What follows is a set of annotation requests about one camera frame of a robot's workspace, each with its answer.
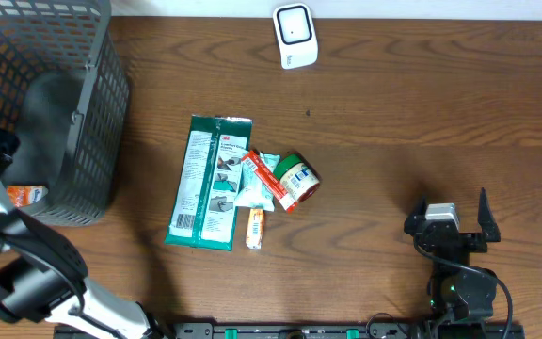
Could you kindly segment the green lid jar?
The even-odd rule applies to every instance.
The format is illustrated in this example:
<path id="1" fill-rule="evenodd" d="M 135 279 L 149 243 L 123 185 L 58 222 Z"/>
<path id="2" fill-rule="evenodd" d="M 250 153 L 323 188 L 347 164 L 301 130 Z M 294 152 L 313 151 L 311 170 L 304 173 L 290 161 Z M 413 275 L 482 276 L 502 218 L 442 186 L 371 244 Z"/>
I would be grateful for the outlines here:
<path id="1" fill-rule="evenodd" d="M 307 200 L 321 184 L 315 172 L 297 154 L 281 160 L 273 174 L 297 202 Z"/>

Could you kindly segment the red white packet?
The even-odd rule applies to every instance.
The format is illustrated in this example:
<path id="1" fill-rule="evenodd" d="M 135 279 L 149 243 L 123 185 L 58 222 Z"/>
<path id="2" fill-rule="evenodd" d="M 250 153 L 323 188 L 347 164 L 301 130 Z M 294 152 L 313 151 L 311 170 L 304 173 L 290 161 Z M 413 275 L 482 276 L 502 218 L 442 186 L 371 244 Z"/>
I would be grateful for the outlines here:
<path id="1" fill-rule="evenodd" d="M 297 201 L 275 177 L 256 152 L 249 151 L 242 158 L 242 162 L 262 181 L 263 185 L 279 201 L 279 204 L 286 212 L 292 213 L 295 210 Z"/>

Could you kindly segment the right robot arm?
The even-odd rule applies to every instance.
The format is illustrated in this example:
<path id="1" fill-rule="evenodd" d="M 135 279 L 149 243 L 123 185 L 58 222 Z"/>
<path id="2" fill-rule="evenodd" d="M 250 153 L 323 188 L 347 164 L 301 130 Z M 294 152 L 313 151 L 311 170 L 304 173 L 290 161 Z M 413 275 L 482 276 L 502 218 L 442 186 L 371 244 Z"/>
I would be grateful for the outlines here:
<path id="1" fill-rule="evenodd" d="M 501 232 L 482 189 L 479 196 L 478 232 L 462 232 L 455 205 L 430 204 L 422 198 L 404 222 L 414 249 L 432 262 L 427 285 L 431 315 L 411 325 L 410 338 L 489 338 L 505 331 L 489 331 L 497 288 L 504 284 L 486 268 L 470 265 L 473 253 L 486 253 Z"/>

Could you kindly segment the orange juice carton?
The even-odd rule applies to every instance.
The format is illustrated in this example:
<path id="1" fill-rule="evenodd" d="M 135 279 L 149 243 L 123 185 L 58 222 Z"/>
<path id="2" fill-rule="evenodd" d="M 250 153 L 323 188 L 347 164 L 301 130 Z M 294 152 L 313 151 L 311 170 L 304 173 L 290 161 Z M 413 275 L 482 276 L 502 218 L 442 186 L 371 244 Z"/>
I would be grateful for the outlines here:
<path id="1" fill-rule="evenodd" d="M 39 202 L 48 193 L 46 186 L 8 186 L 7 194 L 15 207 Z"/>
<path id="2" fill-rule="evenodd" d="M 251 250 L 259 250 L 263 242 L 264 210 L 251 209 L 248 216 L 246 245 Z"/>

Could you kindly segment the green sponge pack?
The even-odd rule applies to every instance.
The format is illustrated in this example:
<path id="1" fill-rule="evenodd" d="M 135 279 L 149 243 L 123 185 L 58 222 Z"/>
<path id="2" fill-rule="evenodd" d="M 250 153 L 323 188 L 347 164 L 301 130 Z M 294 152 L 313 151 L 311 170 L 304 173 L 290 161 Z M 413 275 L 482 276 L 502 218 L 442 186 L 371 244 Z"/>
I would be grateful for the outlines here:
<path id="1" fill-rule="evenodd" d="M 251 127 L 252 120 L 246 118 L 191 119 L 167 245 L 232 250 L 235 200 Z"/>

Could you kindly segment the teal white snack pouch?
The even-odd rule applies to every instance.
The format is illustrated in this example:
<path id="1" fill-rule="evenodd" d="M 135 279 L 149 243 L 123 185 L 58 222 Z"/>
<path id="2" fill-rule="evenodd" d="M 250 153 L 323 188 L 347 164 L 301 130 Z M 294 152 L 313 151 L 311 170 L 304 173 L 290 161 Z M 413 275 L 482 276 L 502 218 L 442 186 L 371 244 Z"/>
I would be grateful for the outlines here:
<path id="1" fill-rule="evenodd" d="M 241 188 L 234 199 L 234 205 L 274 212 L 273 194 L 252 169 L 250 160 L 242 160 Z"/>

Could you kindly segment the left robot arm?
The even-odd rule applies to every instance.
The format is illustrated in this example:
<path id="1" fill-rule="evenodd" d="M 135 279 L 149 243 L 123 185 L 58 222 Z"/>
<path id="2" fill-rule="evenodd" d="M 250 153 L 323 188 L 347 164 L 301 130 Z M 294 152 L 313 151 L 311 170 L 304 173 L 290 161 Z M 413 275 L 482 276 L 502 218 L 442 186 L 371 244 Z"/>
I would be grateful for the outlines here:
<path id="1" fill-rule="evenodd" d="M 0 181 L 0 320 L 42 321 L 57 338 L 173 338 L 137 302 L 94 282 L 76 247 L 16 209 Z"/>

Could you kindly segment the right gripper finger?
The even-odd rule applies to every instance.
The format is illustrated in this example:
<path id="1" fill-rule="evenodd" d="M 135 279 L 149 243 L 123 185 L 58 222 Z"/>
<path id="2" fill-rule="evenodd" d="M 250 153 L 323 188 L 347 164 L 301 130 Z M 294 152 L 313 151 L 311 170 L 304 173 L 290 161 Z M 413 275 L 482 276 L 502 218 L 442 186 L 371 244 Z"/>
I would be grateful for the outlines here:
<path id="1" fill-rule="evenodd" d="M 478 224 L 484 234 L 499 234 L 500 230 L 489 207 L 486 190 L 482 187 L 479 197 Z"/>
<path id="2" fill-rule="evenodd" d="M 404 232 L 406 234 L 415 235 L 418 232 L 420 225 L 425 222 L 426 210 L 427 200 L 422 196 L 404 222 Z"/>

